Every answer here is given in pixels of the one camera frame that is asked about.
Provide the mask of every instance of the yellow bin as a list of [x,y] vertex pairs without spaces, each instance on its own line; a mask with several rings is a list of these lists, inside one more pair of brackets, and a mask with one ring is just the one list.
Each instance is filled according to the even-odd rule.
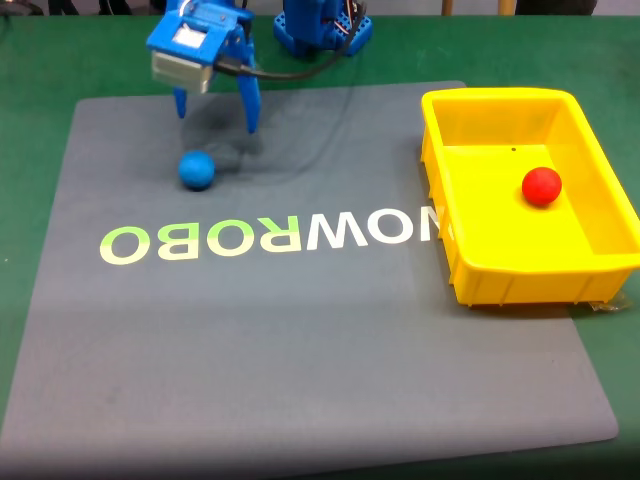
[[[576,99],[538,88],[422,98],[424,162],[458,301],[608,302],[640,266],[640,221]],[[536,167],[560,196],[530,206]]]

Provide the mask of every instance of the green table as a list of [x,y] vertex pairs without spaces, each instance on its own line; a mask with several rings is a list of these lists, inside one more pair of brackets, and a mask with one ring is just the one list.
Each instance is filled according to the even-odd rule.
[[[75,103],[87,97],[167,94],[150,78],[147,35],[158,18],[18,18],[0,27],[0,426],[9,396],[49,211]],[[462,80],[469,86],[568,90],[582,104],[634,205],[640,204],[640,18],[381,17],[371,43],[304,84],[327,87]],[[258,62],[304,68],[254,27]],[[218,79],[216,88],[233,91]],[[640,276],[624,287],[635,303],[617,314],[576,308],[582,340],[620,424],[615,441],[438,461],[319,478],[426,478],[486,473],[567,478],[606,467],[609,478],[640,455]]]

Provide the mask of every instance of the gray mat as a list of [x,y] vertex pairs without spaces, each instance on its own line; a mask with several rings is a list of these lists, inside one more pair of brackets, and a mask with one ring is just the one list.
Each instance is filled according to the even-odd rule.
[[[447,285],[428,210],[421,221],[420,98],[456,86],[265,92],[254,136],[236,94],[190,99],[182,122],[170,97],[81,102],[2,463],[253,478],[615,436],[564,310],[472,311]],[[196,148],[218,166],[202,193],[176,174]],[[313,249],[312,223],[336,232],[341,212],[343,244],[320,227]],[[274,251],[292,238],[263,237],[274,226],[258,218],[295,230],[290,216],[300,249],[294,236]],[[250,227],[212,235],[224,256],[207,232],[228,219]],[[159,253],[158,231],[188,222],[191,250]],[[124,226],[150,247],[107,263],[101,242]],[[145,245],[123,234],[111,251]]]

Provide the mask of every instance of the white label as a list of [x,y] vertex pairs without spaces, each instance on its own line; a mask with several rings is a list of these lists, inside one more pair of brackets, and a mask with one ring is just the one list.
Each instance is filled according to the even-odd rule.
[[186,25],[182,25],[173,37],[173,41],[180,45],[186,45],[187,47],[200,48],[206,36],[206,33],[192,30]]

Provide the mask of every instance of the letter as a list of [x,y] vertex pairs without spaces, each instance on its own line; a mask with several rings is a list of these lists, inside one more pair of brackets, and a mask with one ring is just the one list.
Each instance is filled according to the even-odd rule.
[[[380,222],[380,218],[384,217],[385,215],[393,215],[400,220],[400,222],[402,223],[402,231],[399,235],[396,235],[395,237],[389,237],[380,231],[380,225],[378,223]],[[383,208],[382,210],[373,212],[371,215],[369,215],[367,227],[369,228],[369,233],[373,238],[375,238],[379,242],[388,243],[391,245],[406,242],[411,238],[411,235],[413,235],[413,223],[411,222],[409,216],[406,213],[394,208]]]
[[[218,237],[220,236],[220,232],[226,227],[236,227],[242,231],[242,242],[236,248],[224,248],[220,245]],[[251,248],[253,245],[253,239],[253,229],[247,222],[233,219],[223,220],[222,222],[216,223],[209,230],[209,234],[207,235],[207,245],[209,245],[211,251],[217,255],[222,257],[236,257],[246,253]]]
[[[186,238],[171,238],[170,233],[174,230],[186,230]],[[198,231],[197,223],[176,223],[162,227],[158,231],[158,240],[164,245],[158,248],[158,256],[163,260],[190,260],[198,258]],[[186,245],[187,251],[175,253],[171,249],[179,245]]]
[[342,248],[344,246],[344,236],[347,230],[347,225],[351,228],[351,233],[356,240],[359,247],[366,247],[368,245],[367,239],[362,234],[362,230],[358,226],[356,219],[351,212],[340,212],[338,218],[338,228],[334,234],[327,222],[326,217],[321,213],[316,213],[311,217],[311,227],[309,228],[309,239],[307,240],[307,250],[318,249],[318,235],[319,228],[322,227],[324,234],[329,240],[331,248]]
[[[299,252],[302,250],[302,245],[300,243],[300,229],[298,228],[298,217],[289,217],[287,230],[282,230],[270,218],[259,218],[258,221],[269,229],[269,233],[265,233],[260,238],[260,245],[267,252],[285,253]],[[285,245],[274,245],[273,240],[277,237],[288,237],[289,243]]]
[[429,232],[429,220],[433,222],[436,228],[440,229],[438,215],[433,207],[422,207],[420,209],[420,240],[428,242],[431,240],[431,232]]
[[[136,248],[136,251],[127,257],[117,257],[113,254],[113,242],[116,238],[125,233],[130,233],[138,237],[138,248]],[[100,256],[105,262],[110,263],[111,265],[129,265],[144,257],[149,251],[150,246],[151,239],[149,238],[149,234],[147,234],[143,229],[139,227],[120,227],[115,230],[111,230],[102,239],[102,243],[100,243]]]

